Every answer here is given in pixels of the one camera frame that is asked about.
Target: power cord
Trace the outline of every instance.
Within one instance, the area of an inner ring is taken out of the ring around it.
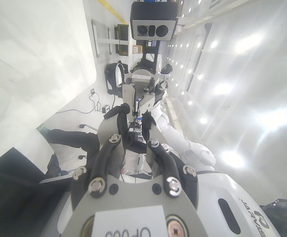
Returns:
[[[97,96],[99,97],[99,100],[98,100],[97,105],[96,105],[95,101],[91,99],[91,97],[92,97],[93,95],[90,95],[90,96],[89,96],[89,100],[91,100],[91,101],[94,103],[94,107],[93,107],[93,109],[92,109],[90,112],[85,113],[85,112],[79,111],[79,110],[77,110],[77,109],[68,109],[68,110],[64,110],[64,111],[57,112],[57,113],[64,113],[64,112],[68,112],[68,111],[78,111],[78,112],[80,112],[80,113],[88,114],[88,113],[93,112],[94,110],[95,110],[95,111],[98,111],[98,112],[101,112],[102,104],[100,103],[100,96],[97,94]]]
[[[112,108],[114,107],[115,100],[116,100],[116,96],[114,95],[114,102],[113,102],[113,106],[112,106]]]

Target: power outlet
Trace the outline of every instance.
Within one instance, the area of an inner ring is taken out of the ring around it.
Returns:
[[[95,90],[94,90],[94,88],[91,89],[91,95],[92,95],[92,97],[95,95]]]

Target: cardboard box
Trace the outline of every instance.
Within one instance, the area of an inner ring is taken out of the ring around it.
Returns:
[[[143,53],[143,47],[141,45],[133,45],[133,53]]]

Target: power adapter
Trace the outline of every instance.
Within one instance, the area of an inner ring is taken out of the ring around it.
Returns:
[[[102,112],[103,113],[107,113],[110,111],[110,106],[109,105],[105,105],[104,107],[102,107]]]

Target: black pants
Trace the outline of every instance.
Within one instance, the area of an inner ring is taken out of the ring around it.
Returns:
[[[52,144],[82,148],[87,152],[87,162],[95,157],[100,150],[98,135],[90,132],[67,132],[54,129],[48,132],[46,139]]]
[[[98,135],[85,132],[67,132],[54,129],[48,132],[47,141],[52,144],[61,144],[75,148],[82,148],[87,152],[87,162],[95,158],[100,150]],[[146,153],[146,144],[133,140],[128,136],[127,149],[136,153]]]

